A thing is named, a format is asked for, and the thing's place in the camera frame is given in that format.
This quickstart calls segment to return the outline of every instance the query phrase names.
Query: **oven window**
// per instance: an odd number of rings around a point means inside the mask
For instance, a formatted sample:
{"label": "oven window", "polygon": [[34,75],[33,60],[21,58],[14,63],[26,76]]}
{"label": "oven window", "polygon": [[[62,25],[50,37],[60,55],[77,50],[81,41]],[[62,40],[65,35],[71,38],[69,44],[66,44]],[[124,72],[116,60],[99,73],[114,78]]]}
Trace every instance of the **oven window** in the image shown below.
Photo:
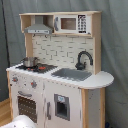
{"label": "oven window", "polygon": [[76,30],[76,18],[61,18],[61,29]]}
{"label": "oven window", "polygon": [[28,116],[34,123],[37,123],[36,103],[33,100],[18,96],[19,115]]}

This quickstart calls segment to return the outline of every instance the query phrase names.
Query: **gray backdrop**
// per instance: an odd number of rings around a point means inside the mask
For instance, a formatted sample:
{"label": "gray backdrop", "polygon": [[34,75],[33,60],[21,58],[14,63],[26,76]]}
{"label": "gray backdrop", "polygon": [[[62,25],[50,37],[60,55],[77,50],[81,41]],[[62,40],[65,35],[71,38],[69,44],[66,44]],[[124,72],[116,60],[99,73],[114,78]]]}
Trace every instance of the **gray backdrop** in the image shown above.
{"label": "gray backdrop", "polygon": [[25,57],[19,13],[102,11],[102,70],[115,77],[106,88],[106,120],[128,127],[128,0],[4,0],[11,65]]}
{"label": "gray backdrop", "polygon": [[7,67],[8,67],[8,62],[7,62],[5,29],[4,29],[2,2],[0,0],[0,102],[8,98],[8,86],[7,86],[7,75],[6,75]]}

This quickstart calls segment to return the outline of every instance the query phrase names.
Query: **stove burner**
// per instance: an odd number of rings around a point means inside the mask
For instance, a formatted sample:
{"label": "stove burner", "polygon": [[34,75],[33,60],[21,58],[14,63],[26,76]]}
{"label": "stove burner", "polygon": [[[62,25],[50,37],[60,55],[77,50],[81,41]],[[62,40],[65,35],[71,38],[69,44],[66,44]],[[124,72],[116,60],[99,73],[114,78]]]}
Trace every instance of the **stove burner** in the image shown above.
{"label": "stove burner", "polygon": [[37,64],[37,66],[34,67],[25,67],[24,65],[18,66],[16,68],[21,69],[21,70],[26,70],[28,72],[37,72],[37,73],[46,73],[57,66],[54,65],[47,65],[47,64]]}

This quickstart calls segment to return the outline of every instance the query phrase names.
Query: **floor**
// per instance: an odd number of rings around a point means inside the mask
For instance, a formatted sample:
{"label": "floor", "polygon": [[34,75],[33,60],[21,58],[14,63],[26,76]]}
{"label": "floor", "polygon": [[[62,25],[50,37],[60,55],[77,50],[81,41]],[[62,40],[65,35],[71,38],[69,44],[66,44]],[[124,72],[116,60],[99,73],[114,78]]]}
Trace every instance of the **floor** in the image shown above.
{"label": "floor", "polygon": [[0,102],[0,126],[11,122],[11,111],[9,99]]}

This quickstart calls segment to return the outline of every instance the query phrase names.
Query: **oven handle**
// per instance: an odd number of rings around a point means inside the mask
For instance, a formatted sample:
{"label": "oven handle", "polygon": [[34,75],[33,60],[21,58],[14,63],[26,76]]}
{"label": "oven handle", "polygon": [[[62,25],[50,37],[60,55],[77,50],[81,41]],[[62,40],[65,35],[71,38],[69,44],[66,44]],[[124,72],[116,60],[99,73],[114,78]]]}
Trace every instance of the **oven handle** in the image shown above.
{"label": "oven handle", "polygon": [[25,94],[22,91],[18,91],[18,93],[22,96],[32,97],[32,94]]}
{"label": "oven handle", "polygon": [[54,27],[55,27],[55,30],[56,30],[56,31],[58,31],[57,21],[58,21],[58,17],[56,17],[56,18],[54,19]]}
{"label": "oven handle", "polygon": [[49,114],[50,102],[47,103],[47,117],[48,120],[51,120],[51,115]]}

